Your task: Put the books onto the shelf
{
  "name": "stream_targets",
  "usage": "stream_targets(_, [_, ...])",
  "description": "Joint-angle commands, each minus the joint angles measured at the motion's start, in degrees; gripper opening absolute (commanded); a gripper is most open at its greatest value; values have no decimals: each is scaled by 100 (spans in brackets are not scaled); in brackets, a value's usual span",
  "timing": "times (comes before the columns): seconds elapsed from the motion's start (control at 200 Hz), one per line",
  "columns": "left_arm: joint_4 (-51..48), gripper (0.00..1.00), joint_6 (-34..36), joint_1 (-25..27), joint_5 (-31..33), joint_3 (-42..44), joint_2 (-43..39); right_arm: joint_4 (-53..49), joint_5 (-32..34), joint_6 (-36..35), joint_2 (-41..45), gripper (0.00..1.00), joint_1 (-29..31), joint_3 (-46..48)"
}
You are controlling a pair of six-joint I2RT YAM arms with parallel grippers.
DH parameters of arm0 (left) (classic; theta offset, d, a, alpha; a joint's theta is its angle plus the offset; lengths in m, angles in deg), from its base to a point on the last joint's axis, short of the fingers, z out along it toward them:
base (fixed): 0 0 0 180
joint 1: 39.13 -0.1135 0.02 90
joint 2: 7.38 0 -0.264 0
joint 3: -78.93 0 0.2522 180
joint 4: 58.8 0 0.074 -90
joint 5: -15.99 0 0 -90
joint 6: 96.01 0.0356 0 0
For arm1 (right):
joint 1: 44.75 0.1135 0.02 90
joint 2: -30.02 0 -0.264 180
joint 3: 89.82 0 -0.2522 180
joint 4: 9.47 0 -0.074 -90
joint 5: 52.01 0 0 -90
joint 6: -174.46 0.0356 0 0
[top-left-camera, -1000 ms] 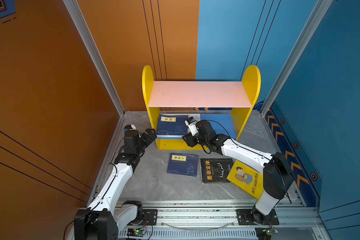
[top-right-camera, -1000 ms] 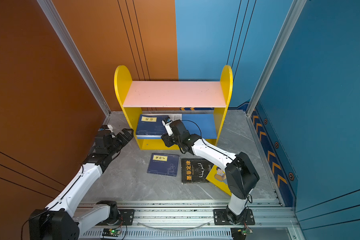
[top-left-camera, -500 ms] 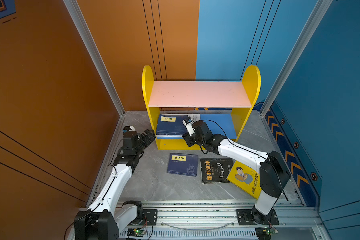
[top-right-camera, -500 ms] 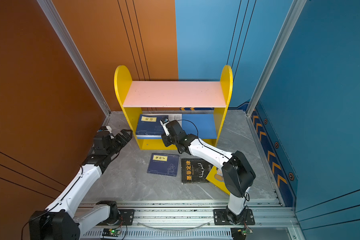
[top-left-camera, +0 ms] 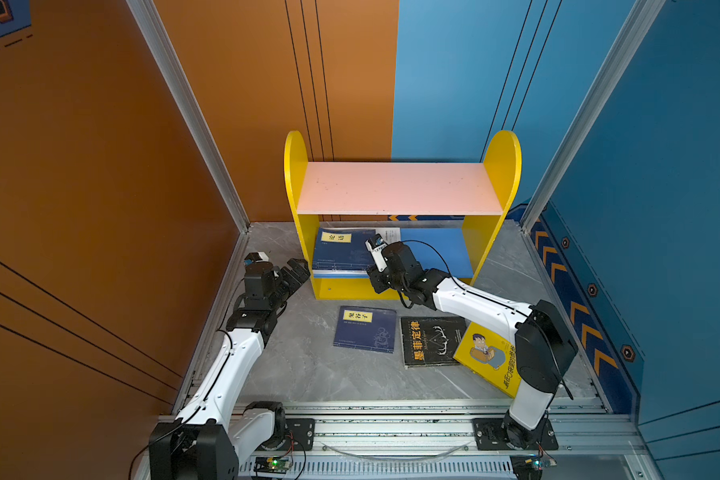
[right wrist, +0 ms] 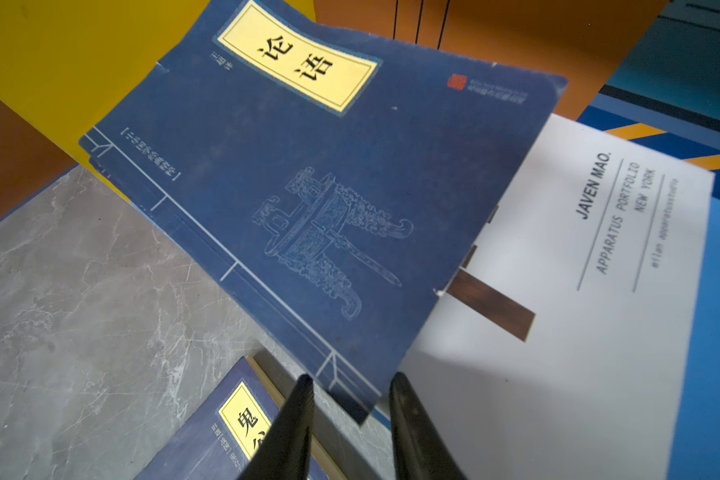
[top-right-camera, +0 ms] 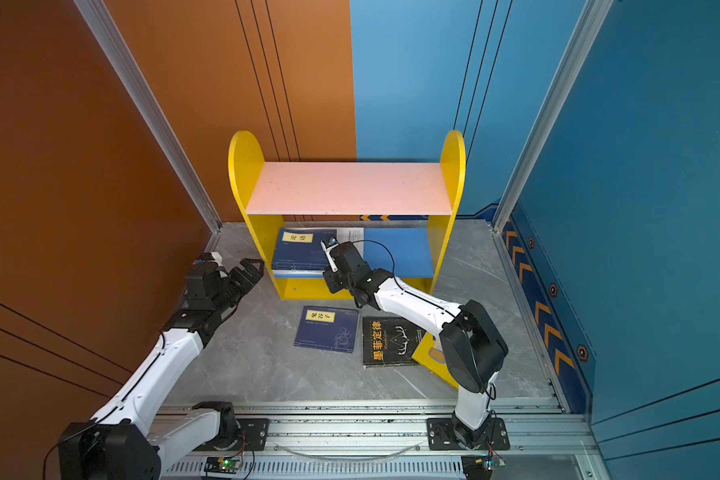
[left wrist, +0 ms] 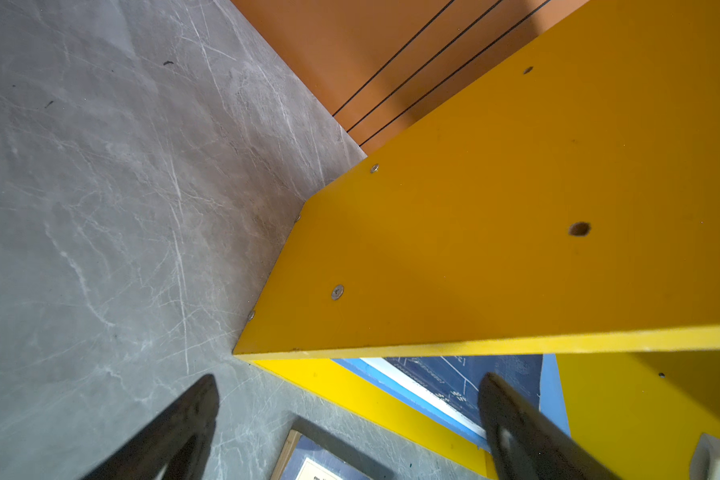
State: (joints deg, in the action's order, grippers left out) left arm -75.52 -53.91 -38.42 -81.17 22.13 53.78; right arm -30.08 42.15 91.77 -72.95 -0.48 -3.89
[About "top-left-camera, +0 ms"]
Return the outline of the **dark blue book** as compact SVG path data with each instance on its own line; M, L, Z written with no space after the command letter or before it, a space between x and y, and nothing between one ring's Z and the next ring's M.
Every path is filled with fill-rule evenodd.
M373 259L366 241L373 229L320 228L313 253L313 269L328 272L365 272Z
M341 306L333 345L392 354L397 324L395 310Z

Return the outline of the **black book yellow title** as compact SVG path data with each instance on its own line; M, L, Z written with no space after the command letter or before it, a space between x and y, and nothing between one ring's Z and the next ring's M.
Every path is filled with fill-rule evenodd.
M404 316L400 325L406 368L458 365L454 355L467 330L465 319Z

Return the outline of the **yellow cartoon cover book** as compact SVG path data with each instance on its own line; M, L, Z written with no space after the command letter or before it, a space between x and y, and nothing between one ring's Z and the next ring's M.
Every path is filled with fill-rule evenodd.
M511 398L521 383L517 369L516 349L510 341L470 323L454 359Z

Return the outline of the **white book with dark bars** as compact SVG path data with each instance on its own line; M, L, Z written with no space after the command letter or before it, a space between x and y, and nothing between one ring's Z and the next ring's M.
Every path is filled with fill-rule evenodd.
M371 228L371 229L373 229L376 233L380 234L388 244L394 243L401 239L401 231L399 228ZM316 278L340 278L340 279L366 278L367 270L365 272L336 272L336 271L328 272L328 271L314 270L313 266L312 266L312 272Z

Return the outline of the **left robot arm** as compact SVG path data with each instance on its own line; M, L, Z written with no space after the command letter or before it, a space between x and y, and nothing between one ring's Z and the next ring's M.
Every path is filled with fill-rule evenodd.
M175 418L157 423L150 435L145 452L153 479L235 479L260 446L289 440L280 402L252 402L239 420L232 413L289 299L310 279L309 264L292 258L277 267L253 252L244 266L244 290L218 330L221 346L206 377Z

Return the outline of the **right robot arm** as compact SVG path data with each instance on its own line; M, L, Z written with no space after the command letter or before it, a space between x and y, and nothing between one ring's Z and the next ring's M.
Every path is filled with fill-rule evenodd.
M374 262L367 273L376 293L393 290L407 308L421 305L460 316L508 343L505 358L520 382L502 429L514 449L539 446L548 409L577 355L559 309L545 300L528 304L484 292L448 269L425 269L402 241L388 244L375 234L365 245Z

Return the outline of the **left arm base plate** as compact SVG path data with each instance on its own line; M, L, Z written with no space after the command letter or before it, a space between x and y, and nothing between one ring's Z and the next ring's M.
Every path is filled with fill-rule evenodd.
M282 421L270 421L265 416L242 418L230 425L229 437L239 456L264 450L285 451L291 440L298 444L298 449L309 452L314 445L315 426L314 418L287 417Z

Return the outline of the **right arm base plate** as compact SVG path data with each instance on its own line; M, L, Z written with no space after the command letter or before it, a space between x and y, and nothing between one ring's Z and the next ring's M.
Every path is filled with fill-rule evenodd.
M527 430L509 416L503 418L475 418L472 420L473 435L480 451L559 449L556 434L548 417L543 417L537 427Z

